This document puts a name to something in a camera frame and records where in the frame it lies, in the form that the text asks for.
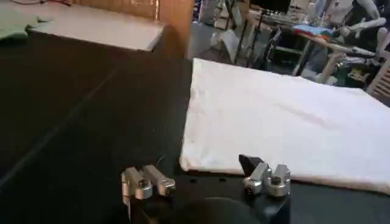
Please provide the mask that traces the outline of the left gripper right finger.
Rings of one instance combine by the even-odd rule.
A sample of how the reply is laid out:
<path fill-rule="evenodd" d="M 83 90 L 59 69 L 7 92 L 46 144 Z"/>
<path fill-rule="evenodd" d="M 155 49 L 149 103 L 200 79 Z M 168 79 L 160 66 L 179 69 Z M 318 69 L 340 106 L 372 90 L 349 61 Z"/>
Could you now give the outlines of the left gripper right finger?
<path fill-rule="evenodd" d="M 291 172 L 287 165 L 278 164 L 275 170 L 259 157 L 240 154 L 239 163 L 244 172 L 243 185 L 247 195 L 262 192 L 272 197 L 284 197 L 291 192 Z"/>

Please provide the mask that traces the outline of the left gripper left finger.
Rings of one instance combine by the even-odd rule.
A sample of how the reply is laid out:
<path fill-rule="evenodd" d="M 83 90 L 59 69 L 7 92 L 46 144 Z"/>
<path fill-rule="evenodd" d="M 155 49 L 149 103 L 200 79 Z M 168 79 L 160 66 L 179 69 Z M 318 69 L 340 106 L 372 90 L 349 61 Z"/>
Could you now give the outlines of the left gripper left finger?
<path fill-rule="evenodd" d="M 139 171 L 136 167 L 128 167 L 121 173 L 122 196 L 124 201 L 134 196 L 137 200 L 145 200 L 153 195 L 153 187 L 157 194 L 170 196 L 176 189 L 176 182 L 163 175 L 154 165 L 146 165 Z"/>

